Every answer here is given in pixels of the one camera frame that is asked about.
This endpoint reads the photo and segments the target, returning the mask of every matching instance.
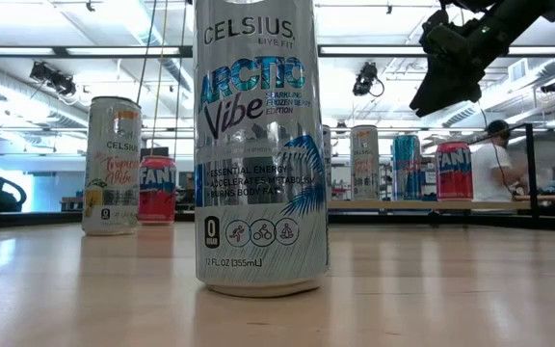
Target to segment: man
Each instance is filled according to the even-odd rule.
[[[472,154],[472,185],[475,201],[511,201],[509,187],[523,184],[527,164],[512,165],[505,149],[511,131],[503,120],[488,125],[489,141]]]

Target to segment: robotic arm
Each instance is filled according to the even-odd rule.
[[[419,117],[460,101],[481,98],[485,69],[540,16],[555,21],[555,0],[440,0],[442,9],[423,24],[419,43],[428,54],[428,73],[410,104]],[[454,4],[485,15],[463,26],[449,22]]]

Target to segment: ceiling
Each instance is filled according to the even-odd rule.
[[[92,1],[95,9],[89,12],[84,0],[0,0],[0,45],[12,46],[139,46],[144,44],[139,33],[150,25],[153,1],[143,0],[102,0]],[[392,3],[391,14],[387,13],[387,3]],[[416,45],[422,30],[422,21],[437,10],[435,0],[316,0],[317,40],[319,44],[408,44]],[[183,1],[170,1],[168,11],[164,0],[157,1],[155,30],[169,45],[193,44],[193,10]],[[472,17],[457,8],[450,8],[450,17],[461,22]],[[163,33],[164,18],[167,30]],[[555,23],[540,19],[515,44],[550,45],[555,44]],[[73,75],[78,92],[74,97],[58,98],[47,88],[41,89],[29,100],[30,95],[40,86],[31,80],[29,72],[34,61],[44,61],[55,69]],[[517,63],[518,58],[499,58],[486,71],[481,82],[484,89],[482,106],[491,118],[507,119],[537,109],[545,103],[554,103],[555,94],[536,94],[533,88],[555,76],[531,78],[522,81],[523,86],[508,86],[508,67]],[[550,59],[528,59],[529,68],[548,64]],[[375,62],[385,84],[382,97],[356,97],[352,94],[355,76],[365,62]],[[136,99],[140,88],[142,59],[31,59],[0,58],[0,86],[18,92],[25,100],[2,105],[0,102],[0,126],[83,127],[87,119],[88,105],[94,96],[120,95]],[[193,85],[192,59],[182,59],[182,78]],[[321,58],[320,59],[320,101],[323,122],[336,126],[339,120],[348,126],[376,124],[378,127],[483,127],[484,120],[476,112],[468,117],[473,105],[463,104],[449,108],[424,119],[417,118],[409,108],[410,100],[416,93],[427,71],[427,62],[421,58]],[[158,127],[175,127],[174,119],[179,117],[179,127],[192,127],[192,93],[185,91],[177,99],[176,76],[162,68],[160,76],[158,60],[146,61],[140,104],[143,107],[145,125],[152,126],[154,117]],[[162,82],[159,101],[158,81]],[[555,114],[549,112],[546,120],[553,120]],[[542,121],[540,114],[528,119]],[[0,130],[0,140],[15,143],[16,148],[48,151],[51,134],[23,133],[6,134]],[[177,152],[191,154],[193,143],[191,133],[181,132],[177,137],[185,138]],[[433,134],[425,133],[423,139]],[[82,132],[58,135],[69,142],[71,151],[83,150],[85,139]],[[159,132],[157,138],[165,138],[162,146],[170,146],[174,133]]]

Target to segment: shelf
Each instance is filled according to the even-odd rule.
[[[421,209],[421,210],[528,210],[530,202],[472,202],[472,201],[331,201],[331,209]]]

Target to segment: black cap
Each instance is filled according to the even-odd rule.
[[[488,125],[486,130],[491,137],[500,137],[503,140],[508,140],[511,137],[511,130],[509,130],[509,127],[507,122],[495,120]]]

